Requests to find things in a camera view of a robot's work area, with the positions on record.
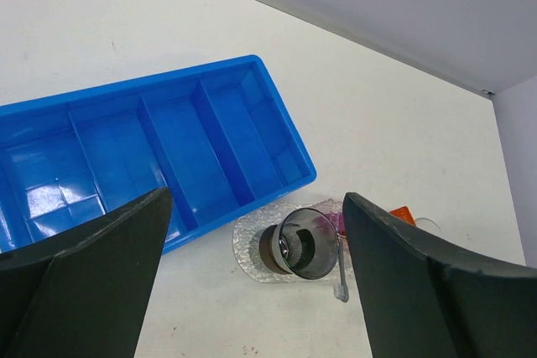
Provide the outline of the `pink toothpaste tube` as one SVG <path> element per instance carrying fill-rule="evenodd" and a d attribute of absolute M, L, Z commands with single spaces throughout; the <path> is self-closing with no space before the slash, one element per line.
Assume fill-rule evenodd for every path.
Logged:
<path fill-rule="evenodd" d="M 343 214 L 341 212 L 326 212 L 324 216 L 326 216 L 327 219 L 332 223 L 340 236 L 347 236 Z"/>

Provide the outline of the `blue plastic bin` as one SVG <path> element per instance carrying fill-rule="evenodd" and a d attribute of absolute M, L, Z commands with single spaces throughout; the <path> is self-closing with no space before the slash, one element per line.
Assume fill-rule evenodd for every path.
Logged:
<path fill-rule="evenodd" d="M 171 252 L 315 178 L 256 55 L 21 101 L 1 108 L 1 249 L 166 187 Z"/>

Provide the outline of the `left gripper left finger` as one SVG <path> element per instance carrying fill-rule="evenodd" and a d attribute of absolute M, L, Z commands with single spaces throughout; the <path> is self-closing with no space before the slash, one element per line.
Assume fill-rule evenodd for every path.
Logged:
<path fill-rule="evenodd" d="M 169 228 L 157 188 L 1 255 L 3 357 L 132 357 Z"/>

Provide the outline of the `clear cup brown base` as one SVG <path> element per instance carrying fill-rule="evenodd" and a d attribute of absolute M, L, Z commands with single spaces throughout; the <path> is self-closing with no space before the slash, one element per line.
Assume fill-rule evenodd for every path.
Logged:
<path fill-rule="evenodd" d="M 442 229 L 432 220 L 427 217 L 417 217 L 414 219 L 417 227 L 424 231 L 428 231 L 433 234 L 441 234 Z"/>

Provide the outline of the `dark tinted cup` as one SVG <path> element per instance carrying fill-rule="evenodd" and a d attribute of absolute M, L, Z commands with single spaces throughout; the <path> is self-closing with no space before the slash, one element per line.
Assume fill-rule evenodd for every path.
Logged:
<path fill-rule="evenodd" d="M 325 212 L 314 207 L 291 211 L 262 233 L 258 250 L 264 266 L 304 280 L 326 277 L 337 264 L 338 237 Z"/>

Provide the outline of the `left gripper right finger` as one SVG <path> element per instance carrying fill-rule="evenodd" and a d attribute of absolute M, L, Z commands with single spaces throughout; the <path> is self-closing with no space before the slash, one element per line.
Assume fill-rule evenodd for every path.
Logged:
<path fill-rule="evenodd" d="M 452 244 L 356 193 L 343 218 L 373 356 L 535 356 L 534 268 Z"/>

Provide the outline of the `orange toothpaste tube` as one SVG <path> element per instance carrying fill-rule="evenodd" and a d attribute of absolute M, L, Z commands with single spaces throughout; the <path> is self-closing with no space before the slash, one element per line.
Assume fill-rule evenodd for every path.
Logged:
<path fill-rule="evenodd" d="M 391 210 L 389 213 L 412 226 L 416 226 L 415 219 L 412 216 L 409 210 L 409 207 L 406 205 L 401 206 L 397 209 Z"/>

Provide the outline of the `grey green toothbrush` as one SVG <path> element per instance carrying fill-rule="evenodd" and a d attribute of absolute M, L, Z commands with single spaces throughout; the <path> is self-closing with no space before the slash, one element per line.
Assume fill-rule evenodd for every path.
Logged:
<path fill-rule="evenodd" d="M 340 236 L 338 237 L 337 264 L 339 271 L 339 282 L 333 287 L 334 297 L 342 303 L 347 303 L 349 301 L 349 289 L 347 286 L 347 276 L 345 271 L 343 239 Z"/>

